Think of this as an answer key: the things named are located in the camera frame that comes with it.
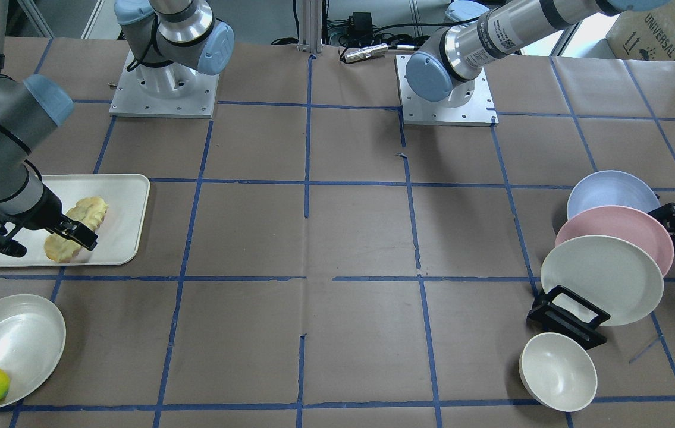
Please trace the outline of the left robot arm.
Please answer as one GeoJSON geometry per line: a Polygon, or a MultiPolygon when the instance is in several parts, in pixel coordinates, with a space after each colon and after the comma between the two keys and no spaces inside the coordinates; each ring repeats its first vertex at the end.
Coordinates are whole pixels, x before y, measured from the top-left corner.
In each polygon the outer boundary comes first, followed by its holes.
{"type": "MultiPolygon", "coordinates": [[[[411,54],[403,78],[414,95],[432,103],[447,100],[458,87],[470,84],[485,65],[507,57],[587,17],[645,12],[671,1],[512,1],[487,8],[474,1],[451,1],[443,24],[411,54]],[[470,4],[484,7],[474,17],[470,4]]],[[[674,238],[675,205],[654,210],[674,238]]]]}

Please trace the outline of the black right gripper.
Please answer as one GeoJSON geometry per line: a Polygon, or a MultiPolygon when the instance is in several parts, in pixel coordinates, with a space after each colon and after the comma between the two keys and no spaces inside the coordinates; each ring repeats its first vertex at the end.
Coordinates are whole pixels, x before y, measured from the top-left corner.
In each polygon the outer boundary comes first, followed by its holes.
{"type": "Polygon", "coordinates": [[[29,230],[45,229],[67,240],[76,242],[86,250],[97,246],[98,235],[82,222],[67,219],[62,212],[62,202],[47,186],[42,186],[40,200],[23,212],[0,212],[0,254],[9,257],[24,257],[27,249],[15,236],[22,227],[29,230]]]}

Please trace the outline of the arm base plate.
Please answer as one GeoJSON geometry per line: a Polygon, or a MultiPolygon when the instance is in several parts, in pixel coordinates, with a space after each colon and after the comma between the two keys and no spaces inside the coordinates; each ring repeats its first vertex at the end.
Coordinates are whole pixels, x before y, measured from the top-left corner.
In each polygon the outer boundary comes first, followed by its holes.
{"type": "Polygon", "coordinates": [[[481,68],[478,77],[473,81],[456,85],[446,99],[432,102],[419,97],[408,84],[406,65],[409,60],[410,55],[396,57],[403,124],[468,127],[498,125],[500,120],[493,103],[486,68],[481,68]]]}
{"type": "Polygon", "coordinates": [[[114,117],[212,119],[217,75],[204,75],[180,64],[162,68],[123,68],[112,96],[114,117]]]}

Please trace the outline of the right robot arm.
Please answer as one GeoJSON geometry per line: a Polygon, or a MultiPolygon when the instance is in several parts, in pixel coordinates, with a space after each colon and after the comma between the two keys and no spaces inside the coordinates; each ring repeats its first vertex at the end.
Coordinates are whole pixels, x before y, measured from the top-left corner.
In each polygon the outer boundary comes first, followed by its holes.
{"type": "Polygon", "coordinates": [[[153,117],[150,130],[159,108],[209,120],[215,88],[200,79],[228,65],[234,32],[209,1],[106,1],[101,17],[122,40],[15,38],[13,5],[0,1],[0,254],[25,255],[28,231],[92,249],[95,231],[67,215],[41,172],[99,168],[116,94],[153,117]]]}

